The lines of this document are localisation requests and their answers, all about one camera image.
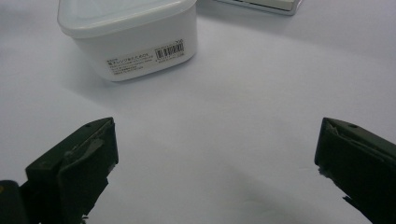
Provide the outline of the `white plastic container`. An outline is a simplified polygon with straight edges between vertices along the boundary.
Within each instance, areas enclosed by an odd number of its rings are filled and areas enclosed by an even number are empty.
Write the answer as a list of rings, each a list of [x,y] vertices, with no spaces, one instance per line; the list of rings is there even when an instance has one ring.
[[[197,50],[197,0],[59,0],[57,21],[110,81],[154,73]]]

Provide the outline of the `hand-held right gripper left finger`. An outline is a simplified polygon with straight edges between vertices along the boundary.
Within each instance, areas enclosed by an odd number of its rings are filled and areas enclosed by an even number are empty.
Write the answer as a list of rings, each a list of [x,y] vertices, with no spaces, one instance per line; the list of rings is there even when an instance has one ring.
[[[82,125],[25,168],[21,187],[32,224],[80,224],[119,162],[115,122]]]

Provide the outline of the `silver flat device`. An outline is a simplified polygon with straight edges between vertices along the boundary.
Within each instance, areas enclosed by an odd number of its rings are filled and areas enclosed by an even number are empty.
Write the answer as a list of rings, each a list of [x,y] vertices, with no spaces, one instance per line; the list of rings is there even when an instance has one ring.
[[[217,0],[240,7],[293,16],[304,0]]]

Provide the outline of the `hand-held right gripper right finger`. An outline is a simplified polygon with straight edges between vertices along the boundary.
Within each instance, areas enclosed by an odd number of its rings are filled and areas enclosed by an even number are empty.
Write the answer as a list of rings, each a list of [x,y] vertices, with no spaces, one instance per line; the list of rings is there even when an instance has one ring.
[[[396,224],[395,144],[356,124],[325,118],[315,165],[373,224]]]

